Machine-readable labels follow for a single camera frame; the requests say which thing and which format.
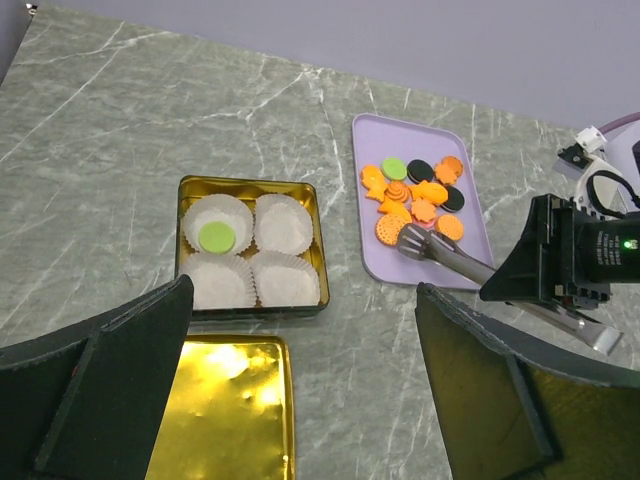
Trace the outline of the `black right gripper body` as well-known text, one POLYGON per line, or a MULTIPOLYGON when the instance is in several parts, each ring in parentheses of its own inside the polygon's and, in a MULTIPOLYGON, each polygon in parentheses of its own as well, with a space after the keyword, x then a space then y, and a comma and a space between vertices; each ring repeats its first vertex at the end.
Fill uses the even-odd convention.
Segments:
POLYGON ((607 220, 546 194, 531 200, 520 239, 480 298, 593 310, 610 300, 613 284, 638 282, 637 212, 607 220))

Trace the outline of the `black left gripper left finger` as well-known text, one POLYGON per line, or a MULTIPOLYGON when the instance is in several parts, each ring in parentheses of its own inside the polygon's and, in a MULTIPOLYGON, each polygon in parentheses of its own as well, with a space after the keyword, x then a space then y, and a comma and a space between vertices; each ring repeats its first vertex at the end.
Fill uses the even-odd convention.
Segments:
POLYGON ((193 294, 182 275, 110 311, 2 348, 2 478, 144 478, 193 294))

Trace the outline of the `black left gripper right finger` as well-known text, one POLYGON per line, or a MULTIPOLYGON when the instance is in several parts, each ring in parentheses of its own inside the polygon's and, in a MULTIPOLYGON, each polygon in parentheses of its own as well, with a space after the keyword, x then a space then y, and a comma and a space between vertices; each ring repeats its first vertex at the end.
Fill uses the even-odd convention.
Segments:
POLYGON ((636 479, 639 373, 417 287, 421 350, 455 479, 636 479))

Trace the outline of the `gold tin lid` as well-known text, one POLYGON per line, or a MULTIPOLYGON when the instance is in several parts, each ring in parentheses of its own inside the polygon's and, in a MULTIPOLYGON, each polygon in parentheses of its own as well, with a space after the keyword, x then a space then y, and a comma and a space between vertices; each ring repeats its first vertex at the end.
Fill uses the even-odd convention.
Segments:
POLYGON ((292 479, 295 410, 286 342, 275 335, 186 338, 149 479, 292 479))

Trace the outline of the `metal tongs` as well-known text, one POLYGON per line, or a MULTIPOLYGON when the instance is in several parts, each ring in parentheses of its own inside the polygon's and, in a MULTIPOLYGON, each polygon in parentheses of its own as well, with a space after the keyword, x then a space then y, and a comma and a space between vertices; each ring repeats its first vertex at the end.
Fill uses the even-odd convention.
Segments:
MULTIPOLYGON (((445 235, 425 230, 413 223, 402 227, 396 247, 409 258, 434 261, 480 286, 495 273, 493 267, 472 258, 445 235)), ((513 303, 513 306, 553 325, 604 355, 610 355, 623 336, 616 328, 568 307, 523 302, 513 303)))

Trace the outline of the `orange dotted round cookie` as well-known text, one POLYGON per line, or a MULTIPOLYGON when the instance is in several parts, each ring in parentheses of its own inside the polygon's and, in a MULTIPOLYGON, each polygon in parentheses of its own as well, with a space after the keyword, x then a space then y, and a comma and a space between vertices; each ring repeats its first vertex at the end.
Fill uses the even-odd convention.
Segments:
POLYGON ((393 247, 397 244, 401 230, 408 221, 400 215, 388 213, 381 216, 375 224, 375 236, 380 243, 393 247))

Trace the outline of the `green round cookie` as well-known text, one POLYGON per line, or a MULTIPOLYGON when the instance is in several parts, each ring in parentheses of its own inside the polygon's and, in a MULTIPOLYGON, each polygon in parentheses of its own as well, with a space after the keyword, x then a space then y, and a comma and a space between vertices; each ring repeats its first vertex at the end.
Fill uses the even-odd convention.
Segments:
POLYGON ((397 157, 387 157, 381 163, 383 175, 391 181, 403 181, 407 177, 405 163, 397 157))
POLYGON ((235 246, 235 240, 233 228, 222 221, 207 222, 198 232, 199 246, 208 253, 229 253, 235 246))

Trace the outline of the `orange fish cookie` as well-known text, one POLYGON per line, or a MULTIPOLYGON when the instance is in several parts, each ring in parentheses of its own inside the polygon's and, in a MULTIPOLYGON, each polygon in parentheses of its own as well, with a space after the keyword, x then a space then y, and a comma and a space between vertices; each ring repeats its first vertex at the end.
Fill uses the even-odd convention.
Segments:
POLYGON ((375 165, 366 165, 360 172, 360 178, 367 190, 366 197, 382 203, 385 200, 388 183, 380 168, 375 165))

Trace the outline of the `orange round cookie front right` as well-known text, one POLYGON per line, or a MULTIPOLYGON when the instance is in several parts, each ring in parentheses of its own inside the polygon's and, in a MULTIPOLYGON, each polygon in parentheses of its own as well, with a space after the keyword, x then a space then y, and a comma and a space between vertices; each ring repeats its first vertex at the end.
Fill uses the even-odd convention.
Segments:
POLYGON ((464 224, 452 214, 440 215, 435 221, 434 228, 454 242, 460 241, 465 233, 464 224))

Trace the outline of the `black sandwich cookie right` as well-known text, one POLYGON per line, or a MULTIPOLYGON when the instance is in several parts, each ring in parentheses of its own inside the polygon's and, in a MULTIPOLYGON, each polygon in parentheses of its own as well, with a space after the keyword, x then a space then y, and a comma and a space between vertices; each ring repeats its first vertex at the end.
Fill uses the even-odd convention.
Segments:
POLYGON ((465 197, 460 190, 454 186, 445 187, 448 197, 445 202, 441 204, 441 208, 446 212, 455 213, 460 211, 465 206, 465 197))

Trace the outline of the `black sandwich cookie back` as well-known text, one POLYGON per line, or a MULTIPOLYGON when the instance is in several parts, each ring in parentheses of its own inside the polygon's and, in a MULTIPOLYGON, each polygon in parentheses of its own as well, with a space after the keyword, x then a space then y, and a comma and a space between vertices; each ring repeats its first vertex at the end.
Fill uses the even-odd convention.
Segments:
POLYGON ((433 168, 422 159, 413 159, 407 164, 407 178, 413 184, 420 184, 422 181, 431 182, 435 178, 433 168))

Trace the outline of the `white paper cup front left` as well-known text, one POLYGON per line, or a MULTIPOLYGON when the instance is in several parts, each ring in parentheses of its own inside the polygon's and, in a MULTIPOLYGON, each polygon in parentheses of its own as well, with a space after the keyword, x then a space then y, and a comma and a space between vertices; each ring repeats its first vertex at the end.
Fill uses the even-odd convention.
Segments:
POLYGON ((252 308, 257 302, 251 267, 240 256, 194 253, 179 273, 188 275, 193 283, 196 311, 252 308))

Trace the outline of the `white paper cup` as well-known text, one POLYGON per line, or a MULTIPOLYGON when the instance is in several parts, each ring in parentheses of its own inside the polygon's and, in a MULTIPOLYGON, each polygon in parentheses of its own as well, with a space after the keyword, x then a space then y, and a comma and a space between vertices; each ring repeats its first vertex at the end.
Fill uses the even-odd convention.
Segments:
POLYGON ((317 306, 319 276, 306 260, 277 251, 259 251, 249 260, 263 307, 317 306))
POLYGON ((259 250, 300 255, 313 241, 311 215, 290 196, 262 195, 255 203, 254 239, 259 250))
POLYGON ((240 256, 194 253, 179 273, 188 275, 193 283, 196 311, 252 308, 257 302, 251 267, 240 256))
POLYGON ((244 252, 252 242, 253 226, 254 217, 249 207, 226 194, 197 200, 182 220, 183 233, 191 248, 217 255, 244 252))

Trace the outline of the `orange swirl cookie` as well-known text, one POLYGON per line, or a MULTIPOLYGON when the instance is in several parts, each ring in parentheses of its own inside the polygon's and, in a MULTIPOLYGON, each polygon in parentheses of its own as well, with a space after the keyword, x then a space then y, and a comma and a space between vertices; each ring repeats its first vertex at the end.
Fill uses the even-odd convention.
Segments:
POLYGON ((404 182, 392 180, 387 185, 385 196, 394 202, 406 203, 411 196, 411 191, 404 182))

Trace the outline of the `white paper cup back right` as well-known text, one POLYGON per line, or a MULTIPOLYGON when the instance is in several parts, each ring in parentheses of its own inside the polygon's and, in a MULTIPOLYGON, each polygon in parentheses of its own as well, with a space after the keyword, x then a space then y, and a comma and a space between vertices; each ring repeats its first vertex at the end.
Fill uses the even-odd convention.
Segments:
POLYGON ((262 195, 255 203, 254 239, 259 250, 300 255, 313 241, 311 215, 290 196, 262 195))

